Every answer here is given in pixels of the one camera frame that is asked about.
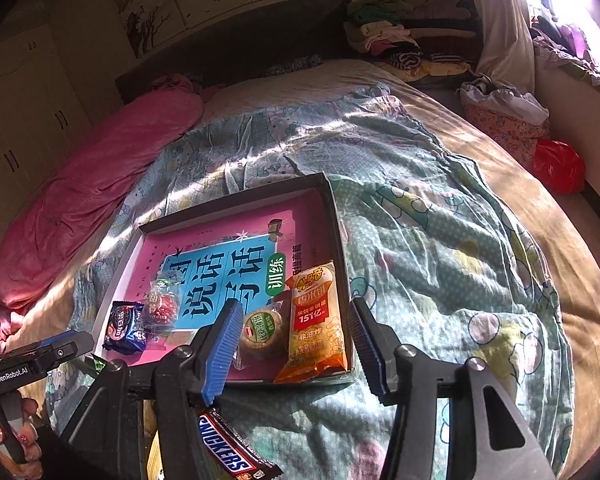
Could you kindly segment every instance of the yellow snack wrapper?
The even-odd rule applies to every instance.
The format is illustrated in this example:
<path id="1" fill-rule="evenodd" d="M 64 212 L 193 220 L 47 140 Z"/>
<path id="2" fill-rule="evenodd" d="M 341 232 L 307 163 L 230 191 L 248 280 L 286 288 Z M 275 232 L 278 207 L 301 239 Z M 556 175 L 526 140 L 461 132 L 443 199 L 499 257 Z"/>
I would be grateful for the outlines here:
<path id="1" fill-rule="evenodd" d="M 289 361 L 274 383 L 300 383 L 347 370 L 333 262 L 286 280 L 291 289 Z"/>

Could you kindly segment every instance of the rolled pink comforter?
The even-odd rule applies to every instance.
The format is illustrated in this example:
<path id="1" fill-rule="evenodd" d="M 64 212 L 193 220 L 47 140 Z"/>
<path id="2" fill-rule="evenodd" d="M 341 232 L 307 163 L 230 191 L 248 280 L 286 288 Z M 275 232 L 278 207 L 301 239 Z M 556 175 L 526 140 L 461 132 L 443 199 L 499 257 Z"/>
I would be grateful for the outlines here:
<path id="1" fill-rule="evenodd" d="M 172 89 L 143 95 L 88 134 L 0 245 L 0 342 L 81 244 L 113 213 L 163 147 L 201 117 L 196 94 Z"/>

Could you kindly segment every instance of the headboard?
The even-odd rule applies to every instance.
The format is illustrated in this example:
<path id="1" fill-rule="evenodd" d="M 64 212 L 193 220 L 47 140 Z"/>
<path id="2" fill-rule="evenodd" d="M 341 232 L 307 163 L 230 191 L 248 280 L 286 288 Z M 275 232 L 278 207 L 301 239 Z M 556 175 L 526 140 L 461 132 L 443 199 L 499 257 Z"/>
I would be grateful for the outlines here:
<path id="1" fill-rule="evenodd" d="M 349 1 L 286 0 L 236 14 L 147 57 L 116 86 L 129 103 L 172 73 L 196 75 L 203 87 L 231 85 L 301 57 L 352 57 L 342 27 Z"/>

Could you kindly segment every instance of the curtain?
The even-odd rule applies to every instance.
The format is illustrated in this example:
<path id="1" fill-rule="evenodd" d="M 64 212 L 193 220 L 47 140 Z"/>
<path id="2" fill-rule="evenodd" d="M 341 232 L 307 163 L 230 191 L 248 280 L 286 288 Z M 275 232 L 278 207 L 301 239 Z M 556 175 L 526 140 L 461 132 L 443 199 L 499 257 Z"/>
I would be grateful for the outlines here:
<path id="1" fill-rule="evenodd" d="M 477 71 L 534 92 L 534 46 L 526 0 L 474 0 L 482 19 L 484 49 Z"/>

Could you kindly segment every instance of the blue cookie package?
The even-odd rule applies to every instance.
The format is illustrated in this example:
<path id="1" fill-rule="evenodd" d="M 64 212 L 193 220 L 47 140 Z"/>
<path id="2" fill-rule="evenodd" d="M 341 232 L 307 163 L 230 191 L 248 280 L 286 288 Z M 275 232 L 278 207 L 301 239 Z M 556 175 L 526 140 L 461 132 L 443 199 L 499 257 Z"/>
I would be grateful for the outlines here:
<path id="1" fill-rule="evenodd" d="M 143 308 L 144 304 L 137 301 L 114 301 L 102 346 L 122 355 L 144 351 L 146 333 L 140 321 Z"/>

